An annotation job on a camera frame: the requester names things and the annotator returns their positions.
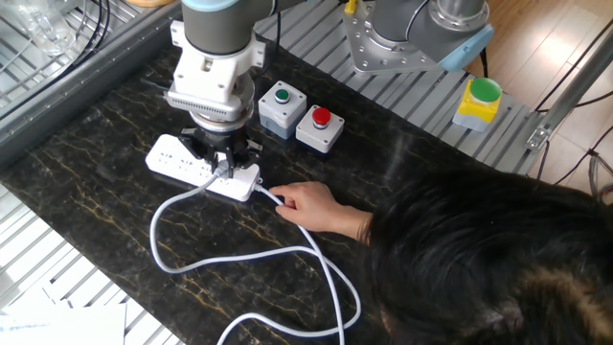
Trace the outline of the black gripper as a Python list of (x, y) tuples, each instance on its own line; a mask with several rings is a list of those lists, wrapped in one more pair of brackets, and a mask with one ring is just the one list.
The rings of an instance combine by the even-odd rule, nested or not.
[(199, 127), (186, 127), (178, 137), (181, 144), (196, 159), (203, 160), (213, 173), (218, 165), (217, 152), (226, 153), (228, 176), (238, 169), (246, 170), (261, 158), (262, 144), (247, 138), (243, 128), (228, 132), (213, 132)]

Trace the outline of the person right hand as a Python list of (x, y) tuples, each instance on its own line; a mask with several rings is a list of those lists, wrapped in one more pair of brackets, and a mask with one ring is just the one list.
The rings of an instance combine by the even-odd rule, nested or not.
[(347, 234), (352, 230), (348, 209), (339, 204), (329, 188), (319, 182), (299, 182), (270, 189), (284, 201), (276, 207), (285, 220), (312, 232)]

